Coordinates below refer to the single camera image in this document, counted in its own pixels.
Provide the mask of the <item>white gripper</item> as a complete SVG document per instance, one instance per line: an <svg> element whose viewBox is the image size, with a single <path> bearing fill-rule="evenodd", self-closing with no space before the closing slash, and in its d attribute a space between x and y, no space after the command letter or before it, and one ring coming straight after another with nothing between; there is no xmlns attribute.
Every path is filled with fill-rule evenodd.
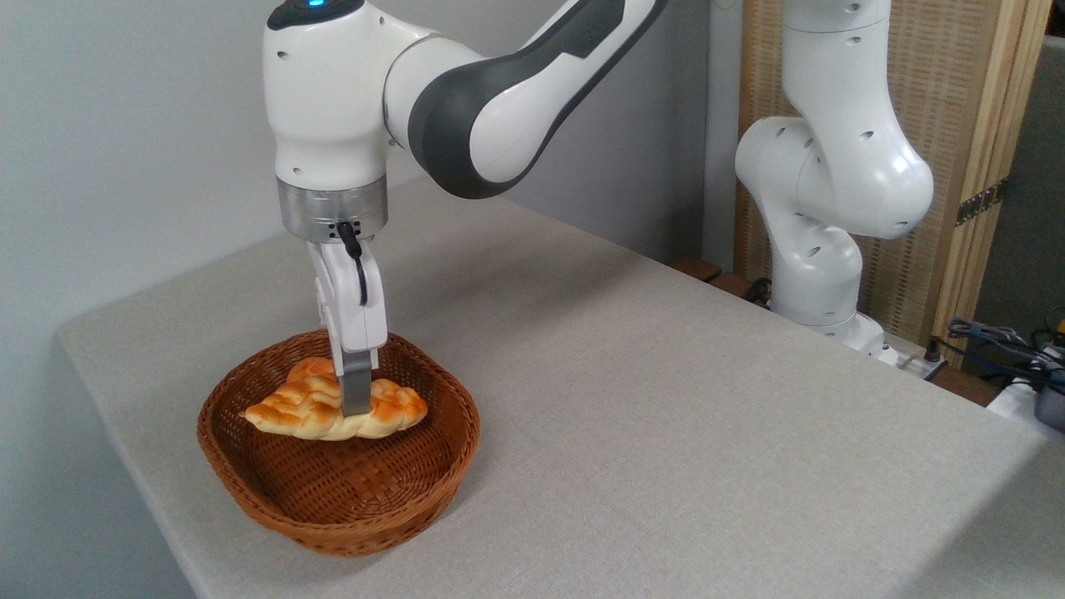
<svg viewBox="0 0 1065 599"><path fill-rule="evenodd" d="M342 243L309 242L307 246L315 266L320 318L334 352L342 414L367 414L377 349L388 338L384 286L377 261L366 241L359 242L362 255L357 260Z"/></svg>

